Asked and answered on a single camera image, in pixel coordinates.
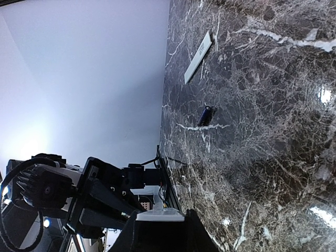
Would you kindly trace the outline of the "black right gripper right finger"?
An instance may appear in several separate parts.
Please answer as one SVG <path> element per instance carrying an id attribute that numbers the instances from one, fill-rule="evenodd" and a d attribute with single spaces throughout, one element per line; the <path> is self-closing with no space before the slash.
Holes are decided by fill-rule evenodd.
<path id="1" fill-rule="evenodd" d="M 186 237 L 182 238 L 181 251 L 219 252 L 196 211 L 188 209 L 185 221 Z"/>

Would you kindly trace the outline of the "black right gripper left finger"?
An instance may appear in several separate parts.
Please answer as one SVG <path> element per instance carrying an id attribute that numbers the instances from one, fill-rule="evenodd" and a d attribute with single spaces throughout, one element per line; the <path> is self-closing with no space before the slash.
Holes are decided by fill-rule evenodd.
<path id="1" fill-rule="evenodd" d="M 140 211 L 134 211 L 127 220 L 120 235 L 108 252 L 130 252 L 133 242 L 134 223 Z"/>

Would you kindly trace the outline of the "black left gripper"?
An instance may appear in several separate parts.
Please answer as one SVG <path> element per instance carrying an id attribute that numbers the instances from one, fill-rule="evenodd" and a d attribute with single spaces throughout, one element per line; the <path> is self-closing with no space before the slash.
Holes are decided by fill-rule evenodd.
<path id="1" fill-rule="evenodd" d="M 122 229 L 134 211 L 145 208 L 128 190 L 107 185 L 103 180 L 108 168 L 104 161 L 89 157 L 72 198 L 65 229 L 72 235 L 102 236 L 105 228 Z"/>

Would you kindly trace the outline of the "blue AAA battery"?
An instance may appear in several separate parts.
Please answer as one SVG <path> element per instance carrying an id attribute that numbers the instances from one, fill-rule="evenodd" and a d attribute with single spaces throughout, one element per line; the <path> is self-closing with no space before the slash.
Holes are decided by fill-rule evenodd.
<path id="1" fill-rule="evenodd" d="M 197 122 L 197 126 L 198 127 L 205 127 L 209 125 L 210 119 L 212 116 L 212 107 L 210 106 L 205 106 L 198 122 Z"/>

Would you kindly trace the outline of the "white remote battery cover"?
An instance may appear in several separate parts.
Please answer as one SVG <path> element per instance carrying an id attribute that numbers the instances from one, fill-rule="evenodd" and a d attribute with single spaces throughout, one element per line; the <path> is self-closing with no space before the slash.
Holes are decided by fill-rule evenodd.
<path id="1" fill-rule="evenodd" d="M 197 70 L 198 66 L 202 62 L 203 58 L 205 57 L 207 51 L 209 50 L 210 46 L 212 45 L 211 33 L 208 30 L 200 43 L 191 63 L 189 64 L 186 72 L 184 73 L 184 83 L 187 84 L 190 79 L 192 78 L 193 74 Z"/>

